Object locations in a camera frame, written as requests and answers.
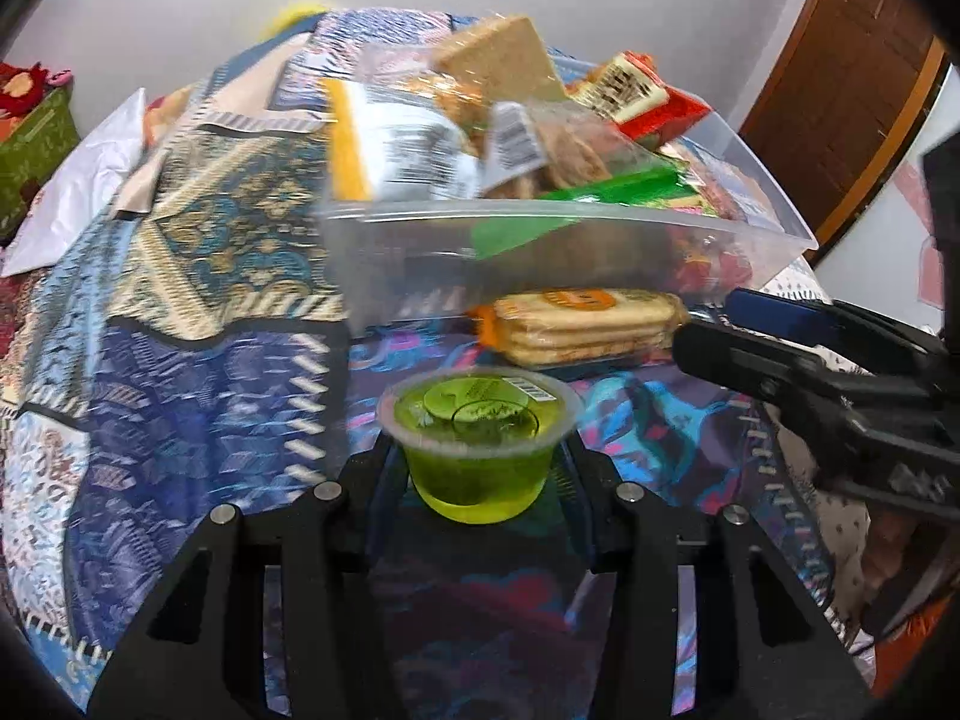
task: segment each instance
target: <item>plastic cup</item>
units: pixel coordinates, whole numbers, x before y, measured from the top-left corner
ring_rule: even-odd
[[[406,379],[384,392],[376,415],[403,446],[427,506],[486,525],[536,500],[582,408],[573,389],[549,376],[472,367]]]

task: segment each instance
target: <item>plastic lid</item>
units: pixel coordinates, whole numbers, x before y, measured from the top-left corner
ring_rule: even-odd
[[[437,370],[384,392],[376,415],[402,445],[444,457],[528,455],[576,426],[580,396],[563,382],[510,367]]]

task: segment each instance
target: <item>bed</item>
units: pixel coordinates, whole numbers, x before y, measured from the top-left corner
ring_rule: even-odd
[[[469,22],[390,8],[318,15],[234,57],[184,95],[170,131],[56,266],[0,285],[0,586],[81,709],[211,508],[260,512],[335,478],[373,445],[386,386],[482,360],[457,320],[355,341],[311,215],[326,157],[318,77],[348,76],[364,41],[430,43]],[[826,299],[803,260],[767,289]],[[573,386],[584,443],[621,476],[705,512],[748,507],[829,603],[836,560],[762,404],[673,365]],[[584,570],[549,490],[478,529],[410,491],[371,581],[411,717],[584,715],[609,579]],[[275,608],[268,618],[278,623]],[[688,616],[680,631],[675,712],[692,706],[693,626]],[[269,630],[264,649],[269,703],[284,712]]]

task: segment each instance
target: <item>orange logo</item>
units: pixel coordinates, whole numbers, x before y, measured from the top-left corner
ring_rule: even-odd
[[[616,306],[616,299],[603,290],[557,290],[544,293],[544,300],[560,308],[577,311],[606,311]]]

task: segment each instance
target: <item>door frame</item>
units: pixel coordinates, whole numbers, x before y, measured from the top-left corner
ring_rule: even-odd
[[[740,136],[747,139],[752,129],[757,125],[760,115],[770,103],[776,92],[776,87],[784,78],[786,68],[793,59],[803,39],[806,29],[813,17],[820,0],[806,0],[803,8],[800,9],[800,15],[797,17],[797,23],[790,32],[784,44],[784,50],[781,52],[769,79],[763,85],[757,102],[750,109],[747,118],[740,127]],[[820,244],[820,253],[823,253],[826,247],[834,242],[837,234],[844,230],[848,224],[856,218],[857,215],[866,207],[870,200],[880,189],[880,181],[886,175],[887,170],[893,167],[893,163],[902,156],[902,153],[909,148],[910,143],[906,143],[907,138],[915,130],[918,118],[925,111],[925,105],[928,103],[931,90],[934,88],[937,79],[942,76],[944,62],[947,59],[947,52],[944,44],[934,37],[930,44],[930,49],[926,55],[923,66],[920,68],[920,74],[917,76],[917,82],[910,92],[909,97],[904,103],[904,108],[896,116],[894,124],[884,138],[880,148],[865,167],[863,172],[853,182],[853,186],[842,197],[839,204],[834,208],[829,216],[820,223],[814,235]]]

